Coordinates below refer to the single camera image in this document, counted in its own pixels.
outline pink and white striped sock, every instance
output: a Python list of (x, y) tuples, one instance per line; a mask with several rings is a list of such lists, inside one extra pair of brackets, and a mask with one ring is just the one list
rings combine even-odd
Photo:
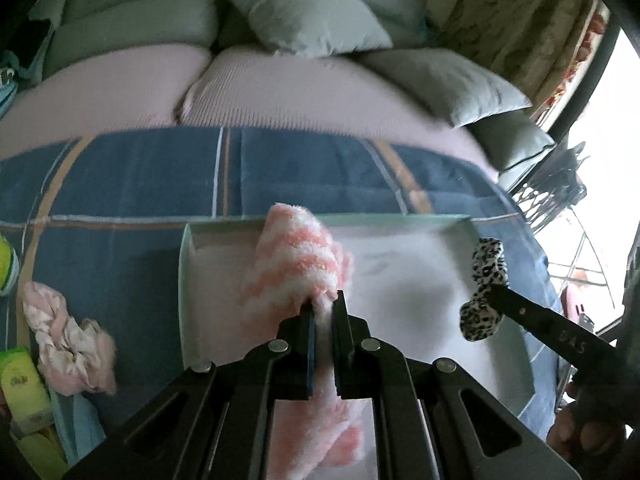
[(244, 327), (265, 340), (311, 299), (316, 322), (314, 395), (276, 402), (267, 478), (303, 480), (320, 463), (348, 465), (364, 455), (364, 401), (335, 390), (331, 308), (350, 284), (352, 260), (307, 209), (271, 207), (241, 292)]

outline white pillow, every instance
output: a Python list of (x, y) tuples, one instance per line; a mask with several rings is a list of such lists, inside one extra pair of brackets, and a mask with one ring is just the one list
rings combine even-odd
[(407, 90), (454, 128), (531, 106), (511, 83), (446, 48), (372, 52), (358, 61)]
[(390, 48), (361, 0), (231, 0), (268, 49), (303, 57)]

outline metal screw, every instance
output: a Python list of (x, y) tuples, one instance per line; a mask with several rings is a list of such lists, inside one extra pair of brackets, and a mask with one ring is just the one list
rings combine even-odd
[(289, 343), (284, 341), (284, 339), (274, 339), (269, 343), (269, 350), (271, 350), (272, 352), (276, 352), (278, 354), (280, 352), (286, 352), (288, 348), (289, 348)]
[(360, 346), (362, 346), (362, 349), (367, 352), (375, 352), (376, 350), (380, 350), (380, 341), (370, 337), (368, 339), (363, 339)]
[(197, 374), (208, 374), (211, 371), (211, 366), (211, 361), (204, 360), (191, 365), (191, 370), (193, 370)]
[(441, 357), (436, 361), (436, 368), (441, 372), (450, 374), (456, 371), (456, 368), (458, 368), (458, 365), (456, 364), (455, 361), (453, 361), (452, 359), (449, 359), (448, 357)]

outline finger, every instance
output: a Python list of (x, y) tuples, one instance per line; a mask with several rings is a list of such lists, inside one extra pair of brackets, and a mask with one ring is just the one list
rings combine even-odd
[(546, 443), (565, 460), (571, 459), (569, 443), (560, 438), (557, 424), (554, 424), (546, 434)]
[(577, 399), (579, 390), (580, 390), (580, 388), (578, 387), (578, 385), (576, 383), (569, 383), (566, 386), (565, 392), (572, 399)]
[(585, 451), (600, 455), (612, 446), (624, 442), (626, 431), (623, 424), (612, 422), (590, 422), (580, 434), (580, 444)]
[(575, 422), (569, 406), (565, 406), (556, 415), (554, 426), (557, 426), (558, 437), (562, 442), (566, 442), (571, 439), (575, 433)]
[(604, 452), (615, 440), (618, 430), (619, 425), (611, 422), (588, 422), (580, 432), (580, 445), (587, 452)]

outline black tongs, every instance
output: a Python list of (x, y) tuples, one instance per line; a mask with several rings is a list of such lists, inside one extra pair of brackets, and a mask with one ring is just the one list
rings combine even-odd
[[(505, 286), (492, 286), (488, 301), (495, 310), (513, 319), (578, 370), (574, 382), (580, 393), (577, 401), (570, 405), (577, 430), (589, 421), (598, 420), (618, 420), (634, 430), (638, 428), (640, 372), (622, 350)], [(583, 453), (571, 464), (583, 479), (640, 478), (637, 433), (633, 432), (622, 451), (615, 449), (601, 456)]]

